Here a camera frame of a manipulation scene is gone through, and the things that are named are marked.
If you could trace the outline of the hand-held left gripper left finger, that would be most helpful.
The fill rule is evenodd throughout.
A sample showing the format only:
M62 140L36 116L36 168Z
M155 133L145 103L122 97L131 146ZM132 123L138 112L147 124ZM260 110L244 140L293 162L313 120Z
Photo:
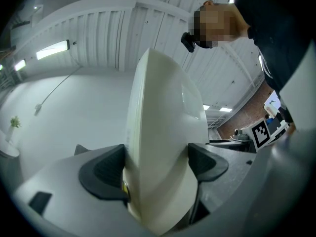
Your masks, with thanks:
M122 188L125 167L123 144L101 150L101 155L86 162L79 170L79 182L100 200L129 202L130 196Z

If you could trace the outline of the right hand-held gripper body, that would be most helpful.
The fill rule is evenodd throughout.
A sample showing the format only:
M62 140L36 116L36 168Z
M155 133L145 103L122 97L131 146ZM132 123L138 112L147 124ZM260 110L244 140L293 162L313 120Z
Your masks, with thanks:
M269 124L264 118L234 132L234 139L238 141L252 141L255 149L261 149L282 136L287 130L287 123L273 119Z

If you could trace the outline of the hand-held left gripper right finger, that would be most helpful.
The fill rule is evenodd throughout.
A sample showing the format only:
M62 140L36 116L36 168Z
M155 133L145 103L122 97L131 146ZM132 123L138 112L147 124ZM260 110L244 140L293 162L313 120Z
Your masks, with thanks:
M198 182L212 182L229 168L226 159L194 143L188 144L188 163Z

